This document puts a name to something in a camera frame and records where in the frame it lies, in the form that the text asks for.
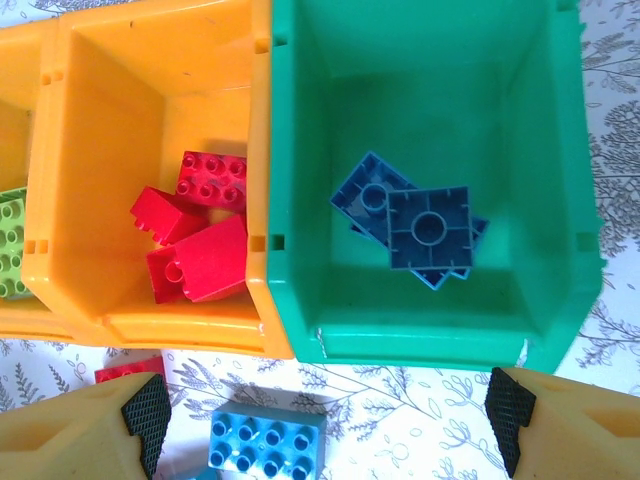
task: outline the red toy block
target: red toy block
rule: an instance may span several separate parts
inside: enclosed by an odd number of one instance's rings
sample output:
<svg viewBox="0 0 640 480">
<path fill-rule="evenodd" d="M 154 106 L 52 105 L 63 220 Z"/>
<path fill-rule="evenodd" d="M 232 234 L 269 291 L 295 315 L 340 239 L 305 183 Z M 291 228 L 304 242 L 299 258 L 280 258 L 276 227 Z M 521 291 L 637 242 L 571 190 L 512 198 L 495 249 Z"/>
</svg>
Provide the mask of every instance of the red toy block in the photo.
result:
<svg viewBox="0 0 640 480">
<path fill-rule="evenodd" d="M 205 207 L 152 187 L 142 190 L 131 213 L 136 217 L 135 226 L 151 230 L 160 245 L 171 245 L 209 226 Z"/>
<path fill-rule="evenodd" d="M 185 238 L 174 245 L 183 291 L 193 302 L 219 300 L 246 289 L 247 227 L 243 215 Z"/>
<path fill-rule="evenodd" d="M 176 195 L 196 205 L 242 213 L 246 209 L 247 159 L 185 152 Z"/>
<path fill-rule="evenodd" d="M 177 264 L 175 245 L 148 253 L 147 265 L 156 303 L 175 302 L 184 298 L 183 275 Z"/>
<path fill-rule="evenodd" d="M 164 377 L 164 361 L 162 357 L 153 357 L 141 362 L 129 363 L 120 367 L 104 368 L 96 370 L 96 383 L 106 382 L 114 378 L 124 377 L 132 373 L 153 372 L 159 373 Z"/>
</svg>

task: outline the green storage bin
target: green storage bin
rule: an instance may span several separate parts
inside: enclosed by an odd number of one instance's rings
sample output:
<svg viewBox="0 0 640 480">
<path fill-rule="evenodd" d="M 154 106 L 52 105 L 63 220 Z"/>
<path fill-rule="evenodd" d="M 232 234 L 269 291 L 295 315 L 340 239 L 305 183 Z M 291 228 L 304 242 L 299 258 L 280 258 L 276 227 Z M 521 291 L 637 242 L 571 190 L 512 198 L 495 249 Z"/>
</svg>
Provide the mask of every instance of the green storage bin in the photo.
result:
<svg viewBox="0 0 640 480">
<path fill-rule="evenodd" d="M 276 0 L 268 281 L 303 362 L 552 372 L 601 288 L 577 2 Z M 491 221 L 468 280 L 392 271 L 329 198 L 368 151 Z"/>
</svg>

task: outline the red 2x2 block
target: red 2x2 block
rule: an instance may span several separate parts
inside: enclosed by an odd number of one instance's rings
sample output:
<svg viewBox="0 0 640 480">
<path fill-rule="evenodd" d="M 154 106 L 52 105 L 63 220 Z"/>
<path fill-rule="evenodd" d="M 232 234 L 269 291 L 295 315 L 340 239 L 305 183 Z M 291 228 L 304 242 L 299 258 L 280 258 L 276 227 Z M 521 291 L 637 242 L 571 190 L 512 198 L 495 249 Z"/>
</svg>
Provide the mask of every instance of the red 2x2 block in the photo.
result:
<svg viewBox="0 0 640 480">
<path fill-rule="evenodd" d="M 156 303 L 219 300 L 246 289 L 247 228 L 234 215 L 147 255 Z"/>
<path fill-rule="evenodd" d="M 120 367 L 104 368 L 96 370 L 96 383 L 106 382 L 114 378 L 131 375 L 132 373 L 153 372 L 159 373 L 164 377 L 164 361 L 162 357 L 153 357 L 141 362 L 129 363 Z"/>
<path fill-rule="evenodd" d="M 196 205 L 242 213 L 246 209 L 247 159 L 185 152 L 176 195 Z"/>
<path fill-rule="evenodd" d="M 131 213 L 136 217 L 136 227 L 151 230 L 153 240 L 160 245 L 171 245 L 209 225 L 206 207 L 152 187 L 144 188 Z"/>
</svg>

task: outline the patterned tablecloth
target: patterned tablecloth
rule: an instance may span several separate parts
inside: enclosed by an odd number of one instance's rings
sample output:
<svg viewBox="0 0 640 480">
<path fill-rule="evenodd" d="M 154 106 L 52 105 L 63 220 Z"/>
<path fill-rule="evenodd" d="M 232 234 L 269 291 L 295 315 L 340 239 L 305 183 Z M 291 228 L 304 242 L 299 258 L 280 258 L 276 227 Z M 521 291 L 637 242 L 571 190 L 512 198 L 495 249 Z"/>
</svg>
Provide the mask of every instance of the patterned tablecloth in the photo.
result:
<svg viewBox="0 0 640 480">
<path fill-rule="evenodd" d="M 0 0 L 8 26 L 118 0 Z M 603 292 L 558 375 L 640 395 L 640 1 L 583 0 L 583 70 Z M 93 383 L 153 352 L 0 340 L 0 411 Z M 325 480 L 507 478 L 483 407 L 488 375 L 303 365 L 163 351 L 173 404 L 158 478 L 206 462 L 211 412 L 229 399 L 325 413 Z"/>
</svg>

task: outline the yellow plastic piece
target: yellow plastic piece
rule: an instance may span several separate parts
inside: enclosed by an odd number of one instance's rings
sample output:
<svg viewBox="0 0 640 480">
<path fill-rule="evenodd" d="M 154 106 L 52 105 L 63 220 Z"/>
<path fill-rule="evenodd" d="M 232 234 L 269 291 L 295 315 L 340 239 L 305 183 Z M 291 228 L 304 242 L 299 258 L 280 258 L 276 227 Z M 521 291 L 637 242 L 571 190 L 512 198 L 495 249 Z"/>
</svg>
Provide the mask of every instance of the yellow plastic piece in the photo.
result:
<svg viewBox="0 0 640 480">
<path fill-rule="evenodd" d="M 0 479 L 144 480 L 121 408 L 153 377 L 136 373 L 0 414 Z"/>
<path fill-rule="evenodd" d="M 536 396 L 520 428 L 516 480 L 640 478 L 640 398 L 519 368 L 505 372 Z"/>
<path fill-rule="evenodd" d="M 0 29 L 0 192 L 27 184 L 29 158 L 43 145 L 33 136 L 46 128 L 48 92 L 40 88 L 51 70 L 57 21 Z M 0 299 L 0 336 L 70 341 L 37 298 Z"/>
<path fill-rule="evenodd" d="M 156 305 L 156 246 L 129 213 L 144 186 L 174 190 L 185 150 L 248 153 L 249 235 L 265 235 L 267 179 L 252 170 L 268 171 L 270 17 L 269 0 L 154 0 L 59 19 L 23 281 L 74 342 L 293 356 L 264 252 L 248 259 L 253 297 Z"/>
</svg>

